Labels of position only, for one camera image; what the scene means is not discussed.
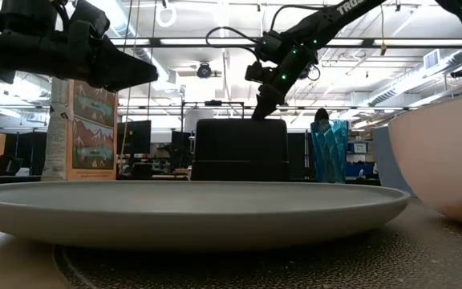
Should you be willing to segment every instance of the textured mat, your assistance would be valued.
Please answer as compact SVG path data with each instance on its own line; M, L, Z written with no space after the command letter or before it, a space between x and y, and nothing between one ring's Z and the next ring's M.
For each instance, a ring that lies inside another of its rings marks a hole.
M240 254L55 248L75 289L462 289L462 225L417 200L385 227L315 246Z

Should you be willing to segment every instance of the pink bowl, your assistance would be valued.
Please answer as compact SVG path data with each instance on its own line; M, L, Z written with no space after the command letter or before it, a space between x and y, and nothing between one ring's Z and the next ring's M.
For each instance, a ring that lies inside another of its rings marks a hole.
M415 194L462 222L462 97L409 112L388 128L395 159Z

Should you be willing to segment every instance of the mountain painting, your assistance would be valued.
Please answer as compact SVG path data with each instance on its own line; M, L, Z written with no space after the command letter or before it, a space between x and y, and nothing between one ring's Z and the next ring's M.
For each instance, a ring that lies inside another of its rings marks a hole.
M98 124L113 127L115 93L75 81L74 114Z
M73 169L113 169L113 129L74 119Z

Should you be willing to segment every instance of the gray plate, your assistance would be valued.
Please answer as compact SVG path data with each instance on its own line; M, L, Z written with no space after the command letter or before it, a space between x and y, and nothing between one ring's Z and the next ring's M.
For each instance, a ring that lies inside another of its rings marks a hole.
M0 231L72 246L261 250L382 226L407 193L361 185L185 181L0 185Z

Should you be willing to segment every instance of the black container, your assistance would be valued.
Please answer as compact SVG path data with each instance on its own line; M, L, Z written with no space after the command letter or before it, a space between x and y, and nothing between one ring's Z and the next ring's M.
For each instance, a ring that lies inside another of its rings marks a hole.
M199 120L194 181L288 181L284 120Z

